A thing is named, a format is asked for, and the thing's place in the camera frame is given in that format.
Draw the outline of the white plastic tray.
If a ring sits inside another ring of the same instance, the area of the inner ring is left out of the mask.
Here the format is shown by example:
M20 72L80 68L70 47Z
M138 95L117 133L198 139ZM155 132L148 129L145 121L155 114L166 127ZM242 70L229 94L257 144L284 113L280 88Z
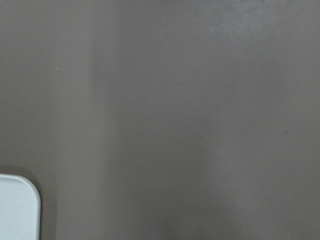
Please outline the white plastic tray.
M41 199L28 179L0 175L0 238L2 240L39 240Z

